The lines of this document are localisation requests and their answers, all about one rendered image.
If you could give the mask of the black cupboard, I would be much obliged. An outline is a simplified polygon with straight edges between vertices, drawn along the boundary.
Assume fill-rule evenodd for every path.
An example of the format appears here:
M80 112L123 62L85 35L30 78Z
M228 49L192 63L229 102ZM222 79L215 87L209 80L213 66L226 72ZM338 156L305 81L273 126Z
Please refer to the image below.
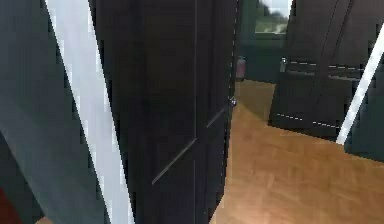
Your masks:
M293 0L269 124L334 141L384 24L384 0Z

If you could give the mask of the window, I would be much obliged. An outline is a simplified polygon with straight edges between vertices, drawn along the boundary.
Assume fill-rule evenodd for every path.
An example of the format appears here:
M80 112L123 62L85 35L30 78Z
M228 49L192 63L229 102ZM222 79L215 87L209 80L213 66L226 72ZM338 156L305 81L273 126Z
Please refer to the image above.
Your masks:
M258 0L256 33L285 34L293 0Z

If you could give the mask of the black room door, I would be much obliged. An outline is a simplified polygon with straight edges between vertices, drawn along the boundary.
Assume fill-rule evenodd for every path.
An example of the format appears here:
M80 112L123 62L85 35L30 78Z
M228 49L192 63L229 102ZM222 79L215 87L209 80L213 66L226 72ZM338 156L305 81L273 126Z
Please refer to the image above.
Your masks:
M236 0L89 0L135 224L224 194Z

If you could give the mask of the pink fire extinguisher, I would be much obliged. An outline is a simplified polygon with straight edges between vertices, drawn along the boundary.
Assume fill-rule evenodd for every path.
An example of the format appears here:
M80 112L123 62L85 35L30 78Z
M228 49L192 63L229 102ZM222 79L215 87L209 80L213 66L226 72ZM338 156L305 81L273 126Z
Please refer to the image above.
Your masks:
M236 79L242 81L245 78L246 59L240 56L236 65Z

